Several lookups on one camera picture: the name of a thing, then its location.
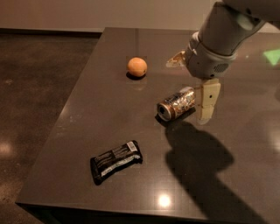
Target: aluminum can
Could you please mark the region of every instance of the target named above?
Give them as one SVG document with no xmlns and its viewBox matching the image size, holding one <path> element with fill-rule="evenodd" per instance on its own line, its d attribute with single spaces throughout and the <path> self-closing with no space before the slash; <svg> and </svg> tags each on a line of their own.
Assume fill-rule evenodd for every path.
<svg viewBox="0 0 280 224">
<path fill-rule="evenodd" d="M 187 110 L 194 107 L 195 92 L 192 87 L 184 87 L 157 104 L 157 114 L 166 122 L 182 116 Z"/>
</svg>

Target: concrete floor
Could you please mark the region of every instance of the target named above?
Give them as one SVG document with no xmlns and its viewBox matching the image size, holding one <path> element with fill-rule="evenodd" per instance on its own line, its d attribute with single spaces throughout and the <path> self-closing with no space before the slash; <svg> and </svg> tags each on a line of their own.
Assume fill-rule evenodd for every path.
<svg viewBox="0 0 280 224">
<path fill-rule="evenodd" d="M 41 223 L 14 202 L 97 41 L 0 34 L 0 223 Z"/>
</svg>

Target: black snack bar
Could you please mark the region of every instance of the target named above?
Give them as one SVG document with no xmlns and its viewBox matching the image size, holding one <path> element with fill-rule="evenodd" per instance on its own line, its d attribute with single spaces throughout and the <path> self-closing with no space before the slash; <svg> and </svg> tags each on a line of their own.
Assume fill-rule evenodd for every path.
<svg viewBox="0 0 280 224">
<path fill-rule="evenodd" d="M 90 167 L 94 182 L 100 185 L 104 179 L 114 172 L 136 163 L 141 164 L 142 162 L 143 157 L 138 143 L 133 140 L 97 157 L 92 157 L 90 159 Z"/>
</svg>

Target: table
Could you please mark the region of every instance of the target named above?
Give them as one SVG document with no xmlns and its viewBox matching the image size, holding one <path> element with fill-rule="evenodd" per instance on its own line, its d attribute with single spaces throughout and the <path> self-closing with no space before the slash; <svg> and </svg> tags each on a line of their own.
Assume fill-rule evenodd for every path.
<svg viewBox="0 0 280 224">
<path fill-rule="evenodd" d="M 51 223 L 278 223 L 280 66 L 263 53 L 280 47 L 280 35 L 257 33 L 241 46 L 208 124 L 193 110 L 159 122 L 157 103 L 198 83 L 165 67 L 192 34 L 105 29 L 17 203 Z M 126 75 L 134 56 L 148 64 L 141 80 Z M 143 163 L 95 185 L 90 158 L 129 140 Z"/>
</svg>

